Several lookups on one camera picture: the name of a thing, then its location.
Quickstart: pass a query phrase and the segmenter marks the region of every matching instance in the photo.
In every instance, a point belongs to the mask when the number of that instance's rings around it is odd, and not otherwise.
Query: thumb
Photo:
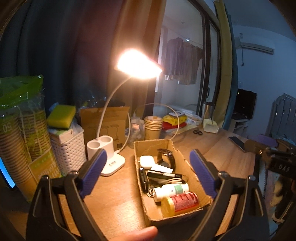
[[[142,230],[137,230],[112,238],[110,241],[152,241],[158,233],[156,227],[151,226]]]

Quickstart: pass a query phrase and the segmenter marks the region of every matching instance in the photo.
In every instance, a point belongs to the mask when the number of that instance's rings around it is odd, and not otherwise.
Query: white tube
[[[100,130],[101,130],[101,127],[102,127],[102,123],[103,123],[103,119],[104,119],[104,115],[105,115],[105,112],[106,112],[106,109],[107,109],[107,106],[112,98],[112,96],[115,94],[115,92],[125,83],[127,82],[131,77],[128,76],[123,82],[121,82],[113,91],[112,93],[109,95],[108,99],[106,100],[106,103],[104,105],[104,108],[103,108],[103,111],[102,111],[102,115],[101,115],[101,119],[100,119],[100,123],[99,123],[99,126],[98,126],[98,131],[96,133],[96,140],[99,139],[99,136],[100,136]]]

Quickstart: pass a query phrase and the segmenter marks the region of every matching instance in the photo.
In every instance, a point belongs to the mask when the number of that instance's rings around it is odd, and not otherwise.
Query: white lamp base
[[[125,164],[126,160],[123,156],[114,153],[114,156],[107,160],[104,166],[101,176],[108,177],[117,172]]]
[[[126,162],[125,158],[114,152],[113,138],[111,136],[100,136],[87,143],[87,154],[89,160],[97,152],[98,149],[103,148],[107,152],[107,162],[101,172],[101,176],[111,176],[122,168]]]

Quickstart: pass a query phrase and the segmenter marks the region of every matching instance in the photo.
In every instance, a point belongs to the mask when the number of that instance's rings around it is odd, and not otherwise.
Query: yellow curtain
[[[232,78],[232,46],[223,0],[215,1],[221,34],[221,83],[213,119],[222,127],[228,106]]]
[[[119,55],[126,48],[137,48],[150,58],[155,58],[165,4],[166,0],[124,1],[112,44],[108,93],[126,78],[125,74],[114,70]],[[146,103],[148,81],[131,79],[115,93],[114,98],[125,102],[126,106],[131,107],[130,111],[133,111],[137,106]]]

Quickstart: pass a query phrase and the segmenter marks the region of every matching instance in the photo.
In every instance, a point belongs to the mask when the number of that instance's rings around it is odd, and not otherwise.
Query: yellow sponge
[[[187,120],[186,115],[179,116],[180,124],[184,123],[186,120]],[[175,116],[166,115],[166,116],[163,117],[163,121],[167,122],[167,123],[170,123],[172,126],[178,125],[178,118],[175,117]]]
[[[75,113],[75,106],[59,104],[50,113],[47,124],[57,129],[69,129]]]

